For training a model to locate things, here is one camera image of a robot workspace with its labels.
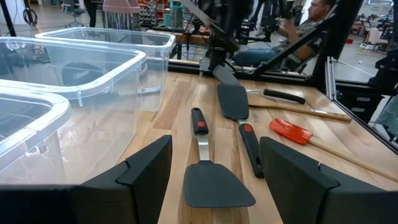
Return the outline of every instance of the red spatula head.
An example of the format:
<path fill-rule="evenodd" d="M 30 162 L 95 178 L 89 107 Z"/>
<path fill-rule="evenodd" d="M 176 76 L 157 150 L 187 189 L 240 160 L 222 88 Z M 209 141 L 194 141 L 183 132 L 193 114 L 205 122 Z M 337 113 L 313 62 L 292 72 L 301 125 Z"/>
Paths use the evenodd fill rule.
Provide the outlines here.
<path fill-rule="evenodd" d="M 298 127 L 282 119 L 276 118 L 269 123 L 269 127 L 288 139 L 299 144 L 306 144 L 313 135 L 309 130 Z"/>

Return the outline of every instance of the orange spatula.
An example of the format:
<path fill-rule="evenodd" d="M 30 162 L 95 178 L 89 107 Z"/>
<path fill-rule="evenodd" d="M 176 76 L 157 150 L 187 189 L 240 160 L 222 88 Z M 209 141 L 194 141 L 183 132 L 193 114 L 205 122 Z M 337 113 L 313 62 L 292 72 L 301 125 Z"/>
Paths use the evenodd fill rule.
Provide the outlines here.
<path fill-rule="evenodd" d="M 314 146 L 317 146 L 327 152 L 330 152 L 342 159 L 345 159 L 347 161 L 350 161 L 364 169 L 370 170 L 374 172 L 375 174 L 379 174 L 385 178 L 388 178 L 390 180 L 393 180 L 395 182 L 398 182 L 398 178 L 394 177 L 387 172 L 381 171 L 372 165 L 367 164 L 366 162 L 362 161 L 361 159 L 355 158 L 353 155 L 343 152 L 343 151 L 338 151 L 334 149 L 332 146 L 330 146 L 327 142 L 322 141 L 319 138 L 316 138 L 313 136 L 313 133 L 311 133 L 309 130 L 303 129 L 299 126 L 296 126 L 294 124 L 291 124 L 287 121 L 284 121 L 283 119 L 276 118 L 271 123 L 269 123 L 269 127 L 274 130 L 275 132 L 287 137 L 288 139 L 295 141 L 299 144 L 306 144 L 310 143 L 313 144 Z"/>

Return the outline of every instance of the wooden handle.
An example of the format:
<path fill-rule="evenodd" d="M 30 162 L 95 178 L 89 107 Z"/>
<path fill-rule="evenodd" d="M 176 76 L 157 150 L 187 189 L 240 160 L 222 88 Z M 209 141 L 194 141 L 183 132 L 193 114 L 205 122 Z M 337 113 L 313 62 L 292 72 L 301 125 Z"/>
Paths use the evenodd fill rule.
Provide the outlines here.
<path fill-rule="evenodd" d="M 343 151 L 337 151 L 336 149 L 334 149 L 333 147 L 331 147 L 327 142 L 318 139 L 316 137 L 311 137 L 309 140 L 310 144 L 313 144 L 314 146 L 318 146 L 319 148 L 332 153 L 333 155 L 336 155 L 342 159 L 345 159 L 347 161 L 352 162 L 353 164 L 356 164 L 364 169 L 370 170 L 375 174 L 379 174 L 380 176 L 383 176 L 387 179 L 393 180 L 395 182 L 398 182 L 398 178 L 394 177 L 390 174 L 388 174 L 387 172 L 381 171 L 375 167 L 373 167 L 372 165 L 367 164 L 366 162 L 362 161 L 361 159 L 355 158 L 353 155 L 351 155 L 350 153 L 347 152 L 343 152 Z"/>
<path fill-rule="evenodd" d="M 302 114 L 314 115 L 321 118 L 336 119 L 339 121 L 346 121 L 346 122 L 352 121 L 352 118 L 346 114 L 339 114 L 339 113 L 320 111 L 320 110 L 311 110 L 308 108 L 303 108 L 301 106 L 288 105 L 285 103 L 277 103 L 271 100 L 264 99 L 263 97 L 252 93 L 248 94 L 248 100 L 249 100 L 249 106 L 268 108 L 268 109 L 287 110 Z"/>

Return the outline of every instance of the black utensil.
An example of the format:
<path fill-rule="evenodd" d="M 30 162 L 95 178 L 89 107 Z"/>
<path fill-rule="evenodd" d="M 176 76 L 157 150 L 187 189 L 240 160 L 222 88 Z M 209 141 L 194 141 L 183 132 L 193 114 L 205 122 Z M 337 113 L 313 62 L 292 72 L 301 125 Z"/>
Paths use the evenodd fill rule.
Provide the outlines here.
<path fill-rule="evenodd" d="M 284 93 L 281 91 L 276 91 L 276 90 L 270 90 L 270 89 L 264 89 L 264 91 L 262 90 L 248 90 L 246 91 L 247 93 L 262 93 L 265 96 L 272 96 L 272 97 L 277 97 L 277 98 L 281 98 L 281 99 L 285 99 L 285 100 L 290 100 L 293 102 L 297 102 L 300 104 L 305 104 L 305 99 L 293 94 L 289 94 L 289 93 Z"/>
<path fill-rule="evenodd" d="M 253 127 L 246 122 L 249 117 L 249 102 L 245 88 L 239 85 L 219 84 L 217 86 L 217 95 L 223 116 L 239 122 L 239 132 L 248 152 L 254 175 L 258 178 L 263 178 L 264 174 L 262 173 L 259 157 L 259 143 Z"/>
<path fill-rule="evenodd" d="M 210 161 L 205 117 L 199 108 L 193 108 L 191 114 L 193 132 L 198 137 L 200 161 L 185 171 L 183 190 L 187 205 L 195 208 L 254 205 L 256 199 L 242 182 L 226 167 Z"/>

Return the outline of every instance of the red button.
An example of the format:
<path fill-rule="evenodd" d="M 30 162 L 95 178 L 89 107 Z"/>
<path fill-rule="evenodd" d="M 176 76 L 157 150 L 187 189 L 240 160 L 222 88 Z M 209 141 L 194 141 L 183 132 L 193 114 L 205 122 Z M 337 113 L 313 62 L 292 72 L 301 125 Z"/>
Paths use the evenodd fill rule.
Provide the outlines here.
<path fill-rule="evenodd" d="M 244 131 L 245 131 L 245 132 L 252 132 L 252 131 L 253 131 L 253 129 L 251 128 L 251 126 L 248 125 L 248 124 L 245 124 L 245 125 L 243 126 L 243 128 L 244 128 Z"/>

